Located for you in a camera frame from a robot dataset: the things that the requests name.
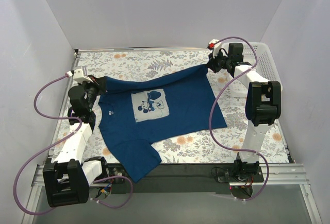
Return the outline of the white plastic basket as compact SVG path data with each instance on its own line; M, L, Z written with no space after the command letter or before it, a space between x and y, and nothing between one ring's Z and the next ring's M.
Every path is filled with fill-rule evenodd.
M243 44L243 56L244 61L249 62L251 65L255 64L255 57L252 49L245 43ZM281 90L283 89L283 84L278 74L273 56L267 44L261 42L250 42L253 51L257 56L257 65L256 71L258 74L270 81L278 81L281 83ZM239 81L235 80L228 87L231 97L246 97L248 90L247 88Z

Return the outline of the blue printed t shirt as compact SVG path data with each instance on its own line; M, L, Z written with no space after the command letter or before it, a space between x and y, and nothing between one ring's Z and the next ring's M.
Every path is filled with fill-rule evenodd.
M153 143L226 122L204 64L145 82L107 77L99 99L103 140L134 182L161 163Z

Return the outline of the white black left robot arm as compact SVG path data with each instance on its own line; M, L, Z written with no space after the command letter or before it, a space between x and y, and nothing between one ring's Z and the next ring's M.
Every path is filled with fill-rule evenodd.
M96 123L92 108L97 97L106 93L105 77L91 76L90 79L91 82L84 81L69 89L68 118L73 135L66 139L54 161L43 169L47 200L52 208L87 202L94 179L103 183L110 176L103 157L83 160L85 146Z

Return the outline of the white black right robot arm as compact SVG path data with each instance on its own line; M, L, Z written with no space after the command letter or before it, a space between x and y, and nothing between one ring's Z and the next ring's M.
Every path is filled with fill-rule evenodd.
M267 80L257 73L255 64L244 60L242 43L229 43L228 49L224 49L219 40L213 39L208 49L211 52L207 67L214 73L226 70L247 89L247 132L228 173L238 181L251 180L259 174L259 152L266 133L281 115L282 87L278 81Z

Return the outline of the floral patterned table mat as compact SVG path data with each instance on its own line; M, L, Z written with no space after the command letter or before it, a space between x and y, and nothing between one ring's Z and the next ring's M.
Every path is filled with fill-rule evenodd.
M108 75L111 78L127 81L147 81L167 74L175 73L191 66L206 63L209 52L206 50L160 50L160 51L120 51L86 52L78 56L78 65L86 66L88 74L96 77ZM232 79L227 71L214 74L209 70L207 78L215 97ZM246 97L231 97L228 87L221 95L218 104L221 108L227 128L213 129L214 136L224 146L241 148L248 127L245 117ZM112 152L106 147L98 125L101 110L96 100L93 111L97 115L96 127L89 138L83 159L104 156L108 163L118 163ZM69 123L63 120L57 128L54 142L69 133ZM221 148L208 130L172 137L152 145L159 153L162 163L232 163L235 151ZM278 122L266 133L261 154L268 163L288 163L286 143Z

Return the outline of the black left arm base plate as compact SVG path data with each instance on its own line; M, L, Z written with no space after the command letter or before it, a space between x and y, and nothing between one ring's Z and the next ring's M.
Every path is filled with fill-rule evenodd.
M102 172L92 183L124 183L123 176L128 176L121 164L102 164Z

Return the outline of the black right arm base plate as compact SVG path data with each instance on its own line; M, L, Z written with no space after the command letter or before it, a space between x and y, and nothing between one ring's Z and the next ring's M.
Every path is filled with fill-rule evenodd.
M234 163L216 165L211 169L211 175L216 181L230 183L262 183L263 173L259 162L247 163L235 160Z

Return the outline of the aluminium frame rail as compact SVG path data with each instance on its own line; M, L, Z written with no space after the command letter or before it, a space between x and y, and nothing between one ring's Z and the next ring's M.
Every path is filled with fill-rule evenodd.
M38 165L32 180L32 186L44 186L43 165ZM266 178L267 168L261 164L261 171ZM270 163L267 185L301 185L310 184L306 169L299 163Z

